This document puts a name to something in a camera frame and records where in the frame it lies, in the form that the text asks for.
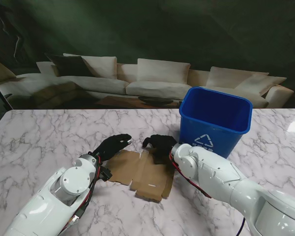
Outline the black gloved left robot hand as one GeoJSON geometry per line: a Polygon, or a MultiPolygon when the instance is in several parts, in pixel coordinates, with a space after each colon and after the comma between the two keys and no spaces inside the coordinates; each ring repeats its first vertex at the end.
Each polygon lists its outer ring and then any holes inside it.
{"type": "Polygon", "coordinates": [[[92,156],[100,157],[100,161],[110,160],[116,153],[129,145],[132,137],[129,134],[118,134],[106,138],[93,152],[92,156]]]}

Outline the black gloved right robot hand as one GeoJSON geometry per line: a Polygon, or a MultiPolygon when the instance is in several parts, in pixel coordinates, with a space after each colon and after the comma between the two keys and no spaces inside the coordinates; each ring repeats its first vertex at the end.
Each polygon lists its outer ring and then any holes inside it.
{"type": "Polygon", "coordinates": [[[172,148],[177,144],[177,141],[172,136],[168,135],[151,135],[144,139],[142,147],[148,145],[152,147],[152,157],[155,165],[171,165],[169,158],[172,148]]]}

